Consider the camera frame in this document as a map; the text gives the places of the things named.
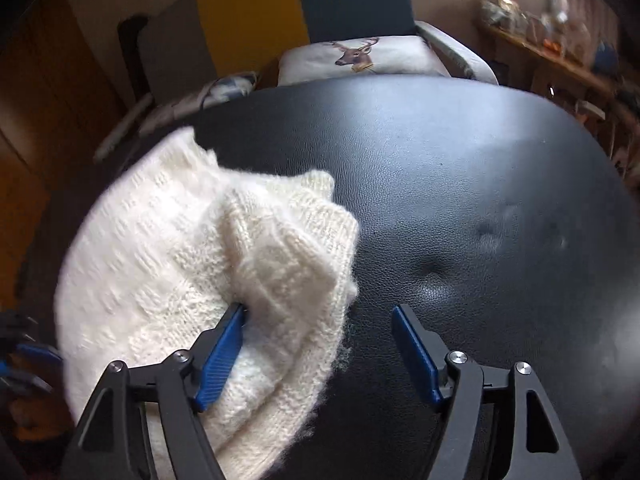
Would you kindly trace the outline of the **white deer print cushion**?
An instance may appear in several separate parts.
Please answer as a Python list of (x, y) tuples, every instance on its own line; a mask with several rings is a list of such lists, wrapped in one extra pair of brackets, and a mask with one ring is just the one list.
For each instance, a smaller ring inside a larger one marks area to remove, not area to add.
[(449, 77), (445, 65), (419, 36), (383, 36), (318, 42), (286, 51), (278, 85), (384, 74)]

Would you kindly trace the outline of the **cluttered wooden side table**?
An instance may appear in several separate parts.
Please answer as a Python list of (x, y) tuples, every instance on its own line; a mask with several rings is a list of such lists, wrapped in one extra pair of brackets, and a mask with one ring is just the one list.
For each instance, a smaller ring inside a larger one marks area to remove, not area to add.
[(573, 115), (605, 149), (622, 178), (631, 186), (639, 183), (639, 119), (616, 99), (613, 81), (564, 58), (547, 41), (532, 44), (526, 36), (482, 20), (476, 28), (494, 49), (526, 58), (532, 73), (529, 91)]

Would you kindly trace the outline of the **yellow blue grey sofa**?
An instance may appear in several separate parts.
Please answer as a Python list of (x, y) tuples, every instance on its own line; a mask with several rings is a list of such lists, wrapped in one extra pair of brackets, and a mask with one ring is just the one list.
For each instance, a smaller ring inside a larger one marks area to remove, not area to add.
[(130, 16), (117, 32), (134, 96), (159, 103), (220, 77), (268, 72), (294, 48), (358, 38), (419, 36), (466, 78), (497, 80), (475, 52), (416, 20), (411, 0), (177, 0)]

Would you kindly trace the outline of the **cream knitted sweater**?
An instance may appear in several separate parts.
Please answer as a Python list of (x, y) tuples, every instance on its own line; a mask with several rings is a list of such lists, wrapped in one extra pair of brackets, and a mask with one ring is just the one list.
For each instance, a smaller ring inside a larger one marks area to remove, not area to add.
[(305, 426), (340, 350), (359, 226), (330, 174), (221, 167), (192, 128), (160, 141), (85, 218), (54, 296), (66, 400), (107, 364), (160, 362), (245, 304), (242, 349), (202, 417), (230, 479), (262, 478)]

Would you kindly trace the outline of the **blue triangle pattern cushion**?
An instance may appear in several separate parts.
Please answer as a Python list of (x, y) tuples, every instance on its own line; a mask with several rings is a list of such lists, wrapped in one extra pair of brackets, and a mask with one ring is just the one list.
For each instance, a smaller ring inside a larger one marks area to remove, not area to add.
[(245, 72), (209, 81), (198, 91), (155, 107), (142, 122), (138, 133), (145, 136), (200, 110), (245, 98), (254, 91), (257, 79), (255, 72)]

